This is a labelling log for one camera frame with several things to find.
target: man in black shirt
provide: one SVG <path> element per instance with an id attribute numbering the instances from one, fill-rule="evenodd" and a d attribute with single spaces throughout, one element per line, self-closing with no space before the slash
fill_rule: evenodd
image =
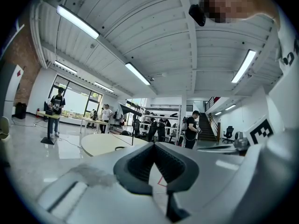
<path id="1" fill-rule="evenodd" d="M 64 89 L 62 87 L 59 87 L 59 89 L 58 89 L 58 95 L 53 96 L 53 98 L 51 99 L 50 107 L 55 112 L 55 114 L 61 114 L 61 109 L 65 105 L 65 99 L 62 96 L 63 92 L 64 92 Z M 55 121 L 55 128 L 54 128 L 55 136 L 59 137 L 58 123 L 59 123 L 60 119 L 50 119 L 50 120 L 51 120 L 51 123 L 50 123 L 50 135 L 53 134 L 53 122 Z"/>
<path id="2" fill-rule="evenodd" d="M 199 112 L 197 110 L 193 111 L 191 117 L 187 119 L 187 130 L 186 130 L 186 148 L 193 149 L 195 144 L 196 134 L 199 133 L 199 130 L 196 129 L 195 120 L 198 118 Z"/>

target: round table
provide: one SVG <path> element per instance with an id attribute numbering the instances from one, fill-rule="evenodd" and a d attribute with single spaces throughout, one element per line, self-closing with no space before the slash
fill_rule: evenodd
<path id="1" fill-rule="evenodd" d="M 147 141 L 134 137 L 133 146 L 147 143 Z M 131 136 L 110 133 L 90 134 L 85 136 L 81 141 L 83 150 L 89 156 L 109 153 L 115 151 L 116 147 L 129 147 L 131 144 Z"/>

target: stair railing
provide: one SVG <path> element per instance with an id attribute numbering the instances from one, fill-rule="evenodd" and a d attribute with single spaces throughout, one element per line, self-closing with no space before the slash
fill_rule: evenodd
<path id="1" fill-rule="evenodd" d="M 219 142 L 219 140 L 220 140 L 220 128 L 221 128 L 220 122 L 216 123 L 216 121 L 214 120 L 211 113 L 209 113 L 208 117 L 209 117 L 209 122 L 210 122 L 211 128 L 212 129 L 214 128 L 217 131 L 217 136 L 215 135 L 215 138 L 216 138 L 217 142 Z"/>

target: fluorescent ceiling light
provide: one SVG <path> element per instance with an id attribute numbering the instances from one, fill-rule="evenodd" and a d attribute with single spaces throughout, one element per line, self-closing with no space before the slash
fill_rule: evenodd
<path id="1" fill-rule="evenodd" d="M 102 87 L 102 88 L 106 89 L 107 91 L 114 92 L 113 90 L 111 90 L 111 89 L 109 89 L 109 88 L 107 88 L 107 87 L 105 87 L 105 86 L 99 84 L 98 82 L 95 82 L 94 84 L 95 84 L 95 85 L 98 85 L 99 87 Z"/>
<path id="2" fill-rule="evenodd" d="M 239 68 L 237 74 L 235 75 L 235 77 L 232 80 L 232 83 L 237 83 L 240 80 L 240 78 L 243 76 L 243 74 L 245 73 L 247 68 L 250 66 L 255 55 L 256 55 L 256 51 L 248 50 L 247 55 L 241 65 L 241 67 Z"/>
<path id="3" fill-rule="evenodd" d="M 231 107 L 229 107 L 229 108 L 227 108 L 225 110 L 230 110 L 231 108 L 234 108 L 234 107 L 235 107 L 235 105 L 232 105 Z"/>
<path id="4" fill-rule="evenodd" d="M 76 72 L 75 70 L 73 70 L 72 68 L 69 68 L 69 67 L 67 67 L 66 65 L 63 65 L 62 63 L 60 63 L 60 62 L 58 62 L 58 61 L 55 61 L 55 64 L 56 64 L 56 65 L 59 65 L 59 66 L 61 66 L 61 67 L 63 67 L 63 68 L 65 68 L 66 70 L 69 70 L 70 72 L 73 72 L 74 74 L 77 73 L 77 72 Z"/>
<path id="5" fill-rule="evenodd" d="M 69 20 L 72 24 L 85 31 L 88 35 L 90 35 L 93 39 L 97 39 L 99 33 L 95 31 L 90 25 L 88 25 L 85 21 L 75 15 L 72 11 L 64 7 L 63 5 L 59 5 L 57 7 L 57 13 L 64 17 L 66 20 Z"/>
<path id="6" fill-rule="evenodd" d="M 150 82 L 129 62 L 126 64 L 126 67 L 135 74 L 139 79 L 142 80 L 146 85 L 150 85 Z"/>

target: box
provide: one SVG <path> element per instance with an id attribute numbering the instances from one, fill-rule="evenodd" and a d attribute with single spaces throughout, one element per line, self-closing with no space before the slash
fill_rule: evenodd
<path id="1" fill-rule="evenodd" d="M 274 129 L 270 123 L 269 116 L 264 115 L 257 120 L 247 131 L 246 137 L 250 145 L 263 144 L 274 134 Z"/>

